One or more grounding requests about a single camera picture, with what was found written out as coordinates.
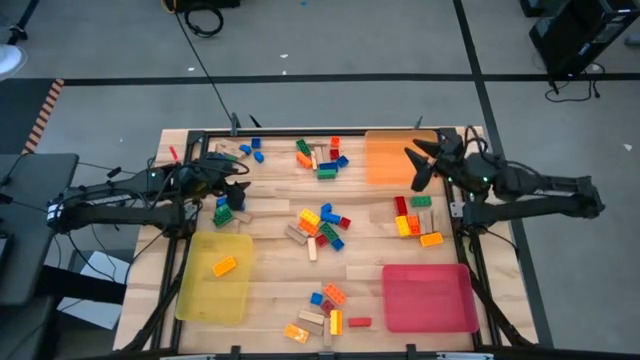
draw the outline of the wooden table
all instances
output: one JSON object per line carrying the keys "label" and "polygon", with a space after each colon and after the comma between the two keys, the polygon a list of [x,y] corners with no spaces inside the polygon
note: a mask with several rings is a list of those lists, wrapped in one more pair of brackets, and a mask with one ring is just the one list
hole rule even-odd
{"label": "wooden table", "polygon": [[[156,165],[172,161],[169,146],[184,154],[188,130],[164,130]],[[300,167],[295,159],[296,137],[263,137],[263,164],[253,158],[244,161],[251,169],[242,180],[251,181],[247,189],[246,212],[253,216],[249,224],[234,220],[225,232],[249,234],[254,240],[254,264],[245,319],[237,326],[206,323],[183,323],[180,353],[228,353],[232,345],[241,345],[243,353],[316,352],[323,349],[322,338],[311,335],[300,344],[282,335],[287,323],[296,320],[300,309],[321,312],[309,303],[311,293],[334,282],[348,300],[342,310],[345,318],[369,316],[371,328],[351,329],[334,337],[334,351],[405,351],[406,344],[416,344],[418,351],[472,350],[469,334],[398,334],[389,332],[382,310],[381,269],[385,264],[457,263],[444,186],[432,181],[425,194],[433,199],[431,207],[437,219],[435,227],[445,237],[436,247],[422,248],[416,239],[399,238],[394,222],[393,197],[413,193],[409,186],[371,186],[366,184],[364,137],[342,137],[341,153],[349,166],[333,181],[318,181],[315,173]],[[304,137],[309,142],[325,142],[328,137]],[[249,143],[247,138],[234,138]],[[327,201],[335,212],[352,220],[349,230],[338,230],[345,247],[335,252],[331,247],[319,249],[317,262],[310,262],[307,246],[287,238],[287,223],[295,220],[303,208],[319,214]],[[215,231],[211,218],[215,198],[208,197],[198,217],[199,231]],[[491,230],[511,238],[508,223]],[[136,253],[153,239],[159,230],[143,227]],[[536,341],[529,302],[525,294],[520,267],[512,247],[493,237],[481,236],[484,258],[493,298],[510,321],[529,340]],[[142,327],[154,309],[164,267],[168,239],[161,238],[133,265],[124,300],[114,349],[126,345]],[[184,244],[176,259],[182,258]],[[483,342],[489,344],[482,303],[476,298]],[[174,304],[166,314],[161,346],[170,344]]]}

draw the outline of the red plastic bin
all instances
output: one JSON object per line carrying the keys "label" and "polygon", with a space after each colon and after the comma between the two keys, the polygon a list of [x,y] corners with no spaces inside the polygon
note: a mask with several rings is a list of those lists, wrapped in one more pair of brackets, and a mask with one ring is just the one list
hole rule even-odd
{"label": "red plastic bin", "polygon": [[478,330],[465,265],[386,265],[382,268],[382,289],[385,322],[391,332]]}

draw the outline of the orange lego brick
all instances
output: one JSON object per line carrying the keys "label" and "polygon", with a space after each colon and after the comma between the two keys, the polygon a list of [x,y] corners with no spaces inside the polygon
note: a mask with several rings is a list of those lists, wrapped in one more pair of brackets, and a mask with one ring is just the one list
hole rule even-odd
{"label": "orange lego brick", "polygon": [[300,163],[300,165],[302,165],[307,169],[311,169],[311,166],[313,165],[313,163],[311,162],[311,159],[309,159],[301,151],[298,151],[298,153],[296,154],[296,158],[298,159],[298,162]]}
{"label": "orange lego brick", "polygon": [[440,233],[433,233],[433,234],[420,236],[420,244],[422,244],[423,247],[438,245],[438,244],[442,244],[443,242],[444,242],[444,239],[442,238],[442,234]]}
{"label": "orange lego brick", "polygon": [[298,223],[298,227],[306,231],[307,234],[309,234],[309,236],[316,236],[316,233],[318,232],[318,227],[308,222],[305,219],[300,219],[300,222]]}
{"label": "orange lego brick", "polygon": [[420,220],[418,219],[418,215],[407,215],[407,222],[409,223],[411,235],[420,235]]}
{"label": "orange lego brick", "polygon": [[324,288],[324,293],[327,294],[327,296],[338,305],[344,304],[344,302],[347,300],[347,297],[344,295],[344,293],[340,291],[340,289],[338,289],[335,285],[333,285],[333,283],[329,283]]}
{"label": "orange lego brick", "polygon": [[220,277],[231,271],[234,267],[236,267],[236,260],[233,256],[227,256],[219,263],[213,265],[212,270],[216,276]]}
{"label": "orange lego brick", "polygon": [[307,342],[307,338],[309,338],[309,332],[293,324],[288,324],[287,327],[284,328],[284,336],[304,344]]}

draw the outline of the red lego brick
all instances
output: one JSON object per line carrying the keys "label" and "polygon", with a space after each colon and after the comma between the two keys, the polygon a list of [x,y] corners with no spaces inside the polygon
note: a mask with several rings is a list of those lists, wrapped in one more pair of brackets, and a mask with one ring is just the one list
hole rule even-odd
{"label": "red lego brick", "polygon": [[336,306],[333,305],[331,301],[325,300],[322,305],[320,305],[320,308],[327,313],[327,315],[331,315],[331,310],[335,309]]}
{"label": "red lego brick", "polygon": [[331,161],[338,160],[338,158],[340,157],[340,150],[338,149],[329,150],[329,157],[331,158]]}
{"label": "red lego brick", "polygon": [[316,237],[316,245],[318,245],[318,247],[324,247],[328,243],[329,239],[324,234]]}
{"label": "red lego brick", "polygon": [[404,201],[404,196],[396,196],[393,198],[393,201],[396,203],[397,215],[407,215],[407,203]]}
{"label": "red lego brick", "polygon": [[346,217],[343,216],[340,219],[340,223],[338,224],[338,226],[343,228],[343,229],[345,229],[345,230],[347,230],[347,229],[349,229],[349,225],[350,224],[351,224],[351,220],[349,220],[349,219],[347,219]]}
{"label": "red lego brick", "polygon": [[371,318],[349,318],[349,327],[369,327]]}

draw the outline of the green lego brick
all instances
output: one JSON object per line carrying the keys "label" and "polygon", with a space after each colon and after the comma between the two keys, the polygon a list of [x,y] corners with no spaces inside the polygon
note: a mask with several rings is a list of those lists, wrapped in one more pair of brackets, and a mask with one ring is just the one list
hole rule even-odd
{"label": "green lego brick", "polygon": [[431,206],[431,196],[414,196],[411,198],[411,206],[413,207]]}
{"label": "green lego brick", "polygon": [[298,150],[300,150],[305,156],[311,156],[311,150],[307,146],[307,143],[304,140],[300,139],[296,141],[296,145],[298,146]]}
{"label": "green lego brick", "polygon": [[216,227],[223,227],[225,225],[227,225],[228,223],[231,222],[231,220],[233,220],[233,216],[231,215],[231,212],[227,212],[221,215],[216,215],[213,218],[213,223],[216,225]]}
{"label": "green lego brick", "polygon": [[323,169],[323,170],[318,169],[317,173],[318,173],[318,179],[325,180],[325,179],[335,179],[337,171],[333,169]]}
{"label": "green lego brick", "polygon": [[322,231],[322,233],[327,237],[327,239],[329,239],[330,242],[333,242],[338,238],[338,234],[333,231],[331,225],[329,225],[328,223],[322,224],[322,226],[320,226],[318,230]]}

